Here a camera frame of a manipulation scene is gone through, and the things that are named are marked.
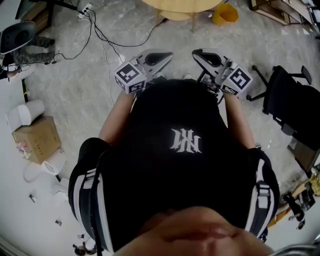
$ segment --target wall outlet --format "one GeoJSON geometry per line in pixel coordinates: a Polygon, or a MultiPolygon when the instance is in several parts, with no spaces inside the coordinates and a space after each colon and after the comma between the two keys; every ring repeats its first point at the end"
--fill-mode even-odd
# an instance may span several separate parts
{"type": "MultiPolygon", "coordinates": [[[[92,7],[93,7],[93,5],[91,3],[87,3],[86,6],[82,9],[82,12],[91,10],[92,7]]],[[[85,18],[86,15],[79,13],[78,17],[79,17],[79,20],[81,20],[81,19],[85,18]]]]}

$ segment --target yellow bucket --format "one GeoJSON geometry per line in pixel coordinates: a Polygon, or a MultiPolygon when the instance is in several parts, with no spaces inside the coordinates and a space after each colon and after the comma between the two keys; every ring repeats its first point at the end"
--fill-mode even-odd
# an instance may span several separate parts
{"type": "Polygon", "coordinates": [[[212,21],[219,26],[235,23],[239,19],[238,12],[231,4],[222,3],[215,10],[212,21]]]}

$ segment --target round wooden table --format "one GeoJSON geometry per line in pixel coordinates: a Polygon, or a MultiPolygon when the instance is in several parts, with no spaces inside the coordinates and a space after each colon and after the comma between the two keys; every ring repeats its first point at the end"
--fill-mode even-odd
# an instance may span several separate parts
{"type": "Polygon", "coordinates": [[[192,31],[196,30],[197,13],[217,6],[222,0],[142,0],[156,8],[155,23],[159,23],[159,16],[173,21],[184,21],[192,18],[192,31]]]}

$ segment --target concrete floor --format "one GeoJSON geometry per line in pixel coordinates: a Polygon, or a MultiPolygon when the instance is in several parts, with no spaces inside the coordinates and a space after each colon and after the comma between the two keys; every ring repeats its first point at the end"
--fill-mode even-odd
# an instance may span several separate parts
{"type": "MultiPolygon", "coordinates": [[[[91,0],[97,14],[97,25],[119,44],[134,45],[144,41],[155,23],[155,10],[140,0],[91,0]]],[[[87,1],[81,0],[79,9],[87,1]]],[[[248,90],[256,95],[265,88],[258,76],[250,69],[257,65],[267,78],[273,66],[281,65],[290,73],[298,73],[305,65],[313,78],[313,85],[320,85],[319,43],[308,26],[281,24],[249,10],[245,0],[230,0],[238,11],[237,23],[219,27],[212,24],[210,12],[197,17],[197,30],[191,32],[191,21],[169,21],[156,28],[148,42],[140,47],[116,47],[129,59],[151,48],[162,48],[174,52],[172,62],[163,71],[168,78],[180,78],[191,73],[197,78],[201,68],[193,60],[191,52],[198,48],[219,48],[226,56],[246,67],[254,78],[248,90]]],[[[56,51],[68,58],[74,57],[86,43],[90,23],[78,21],[77,13],[56,7],[52,27],[43,33],[56,39],[56,51]]],[[[103,43],[111,66],[111,94],[115,101],[120,89],[115,84],[112,72],[120,65],[119,57],[112,48],[103,43]]],[[[41,99],[45,113],[54,117],[67,154],[67,163],[60,173],[68,178],[75,164],[81,144],[96,137],[112,109],[108,66],[100,40],[92,33],[87,48],[75,60],[60,60],[55,65],[38,65],[26,79],[31,99],[41,99]]],[[[262,113],[263,100],[242,100],[243,110],[249,120],[256,141],[270,157],[273,169],[286,191],[288,182],[302,172],[287,150],[291,138],[281,132],[272,117],[262,113]]],[[[220,105],[225,117],[224,104],[220,105]]]]}

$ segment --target brown box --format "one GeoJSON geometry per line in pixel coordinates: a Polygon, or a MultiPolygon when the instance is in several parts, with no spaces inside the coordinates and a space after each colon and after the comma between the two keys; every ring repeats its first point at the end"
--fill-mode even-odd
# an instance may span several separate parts
{"type": "Polygon", "coordinates": [[[43,116],[29,126],[22,126],[12,133],[15,142],[26,142],[29,161],[41,165],[61,145],[52,116],[43,116]]]}

